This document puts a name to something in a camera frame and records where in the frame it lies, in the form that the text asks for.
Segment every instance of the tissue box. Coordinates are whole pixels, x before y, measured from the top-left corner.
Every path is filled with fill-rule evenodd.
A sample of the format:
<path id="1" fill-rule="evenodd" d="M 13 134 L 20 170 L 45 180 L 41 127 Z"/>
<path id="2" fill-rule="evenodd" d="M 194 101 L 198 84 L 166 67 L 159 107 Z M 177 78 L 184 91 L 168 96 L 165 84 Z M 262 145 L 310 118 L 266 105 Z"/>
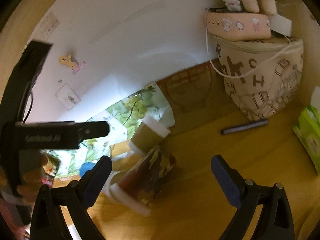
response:
<path id="1" fill-rule="evenodd" d="M 300 114 L 297 124 L 293 127 L 294 133 L 307 150 L 318 174 L 320 174 L 320 88 L 313 92 L 310 106 Z"/>

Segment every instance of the paper cup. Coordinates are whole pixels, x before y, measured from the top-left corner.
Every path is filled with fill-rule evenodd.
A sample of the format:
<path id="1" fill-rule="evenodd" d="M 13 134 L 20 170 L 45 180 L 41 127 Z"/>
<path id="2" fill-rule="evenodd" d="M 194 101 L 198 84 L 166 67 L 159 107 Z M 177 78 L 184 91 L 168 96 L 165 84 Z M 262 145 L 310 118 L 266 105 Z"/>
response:
<path id="1" fill-rule="evenodd" d="M 123 177 L 125 175 L 125 171 L 113 171 L 111 172 L 111 174 L 109 175 L 106 183 L 104 184 L 103 188 L 102 188 L 102 192 L 108 197 L 108 199 L 112 202 L 112 203 L 120 203 L 119 201 L 117 201 L 117 199 L 113 196 L 113 194 L 110 191 L 110 187 L 115 184 L 117 181 L 119 181 L 119 179 L 121 179 L 121 177 Z"/>
<path id="2" fill-rule="evenodd" d="M 159 195 L 166 175 L 175 164 L 176 159 L 172 155 L 154 147 L 110 186 L 110 193 L 134 212 L 148 216 L 153 200 Z"/>
<path id="3" fill-rule="evenodd" d="M 168 128 L 147 114 L 129 141 L 129 147 L 134 152 L 145 155 L 154 146 L 159 145 L 169 133 Z"/>

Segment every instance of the white cable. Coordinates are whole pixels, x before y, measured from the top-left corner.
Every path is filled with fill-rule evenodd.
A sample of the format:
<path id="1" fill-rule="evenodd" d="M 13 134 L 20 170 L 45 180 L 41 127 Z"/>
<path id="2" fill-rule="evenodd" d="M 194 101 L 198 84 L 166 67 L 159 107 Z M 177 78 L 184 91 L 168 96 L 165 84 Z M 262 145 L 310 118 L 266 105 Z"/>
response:
<path id="1" fill-rule="evenodd" d="M 213 67 L 213 69 L 218 73 L 220 74 L 221 76 L 223 77 L 226 77 L 226 78 L 232 78 L 232 79 L 238 79 L 238 78 L 244 78 L 246 76 L 249 76 L 250 74 L 252 74 L 254 71 L 256 71 L 257 69 L 259 69 L 263 64 L 267 63 L 268 61 L 270 60 L 273 60 L 274 58 L 278 57 L 279 55 L 281 55 L 282 53 L 284 53 L 287 49 L 289 49 L 292 44 L 291 44 L 291 41 L 288 39 L 287 36 L 285 36 L 287 38 L 287 40 L 289 41 L 289 45 L 284 47 L 283 49 L 281 49 L 279 52 L 277 52 L 276 54 L 274 54 L 272 57 L 264 60 L 263 62 L 261 62 L 260 64 L 258 64 L 255 68 L 253 68 L 252 70 L 249 70 L 247 73 L 243 74 L 243 75 L 240 75 L 240 76 L 229 76 L 229 75 L 225 75 L 224 73 L 220 72 L 212 63 L 211 59 L 210 59 L 210 53 L 209 53 L 209 47 L 208 47 L 208 24 L 207 24 L 207 16 L 208 14 L 206 14 L 205 16 L 205 37 L 206 37 L 206 45 L 207 45 L 207 53 L 208 53 L 208 56 L 209 56 L 209 61 Z"/>

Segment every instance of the sticker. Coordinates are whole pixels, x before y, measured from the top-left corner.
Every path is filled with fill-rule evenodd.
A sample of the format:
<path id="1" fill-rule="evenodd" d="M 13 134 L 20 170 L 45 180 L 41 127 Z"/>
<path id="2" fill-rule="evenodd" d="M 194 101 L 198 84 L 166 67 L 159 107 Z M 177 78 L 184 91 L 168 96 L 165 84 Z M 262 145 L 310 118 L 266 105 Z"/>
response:
<path id="1" fill-rule="evenodd" d="M 236 21 L 236 27 L 238 30 L 243 30 L 244 29 L 244 24 L 240 21 Z"/>
<path id="2" fill-rule="evenodd" d="M 86 62 L 82 62 L 81 64 L 78 64 L 77 62 L 72 62 L 70 54 L 68 56 L 60 56 L 58 61 L 61 65 L 66 65 L 67 68 L 71 68 L 73 75 L 75 75 L 80 69 L 82 69 L 86 65 Z"/>
<path id="3" fill-rule="evenodd" d="M 57 17 L 50 12 L 36 31 L 34 39 L 46 41 L 58 26 L 59 21 Z"/>
<path id="4" fill-rule="evenodd" d="M 223 22 L 223 29 L 226 32 L 229 32 L 231 30 L 232 21 L 227 18 L 223 18 L 222 22 Z"/>
<path id="5" fill-rule="evenodd" d="M 252 18 L 253 29 L 258 32 L 260 30 L 260 21 L 257 18 Z"/>
<path id="6" fill-rule="evenodd" d="M 57 93 L 56 97 L 65 106 L 67 110 L 70 110 L 75 105 L 81 102 L 81 99 L 77 94 L 70 88 L 68 84 L 65 84 Z"/>

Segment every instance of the blue clamp pad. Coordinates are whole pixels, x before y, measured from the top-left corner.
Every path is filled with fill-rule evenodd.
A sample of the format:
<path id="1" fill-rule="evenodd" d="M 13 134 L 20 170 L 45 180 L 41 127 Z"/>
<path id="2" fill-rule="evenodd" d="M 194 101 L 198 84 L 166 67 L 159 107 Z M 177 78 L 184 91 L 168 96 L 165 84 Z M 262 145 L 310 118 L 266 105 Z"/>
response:
<path id="1" fill-rule="evenodd" d="M 231 177 L 230 171 L 232 171 L 232 169 L 220 155 L 212 157 L 211 171 L 220 184 L 229 204 L 239 210 L 242 204 L 241 190 Z"/>
<path id="2" fill-rule="evenodd" d="M 79 194 L 85 209 L 94 205 L 111 171 L 111 159 L 102 156 L 93 169 L 87 171 L 79 180 Z"/>

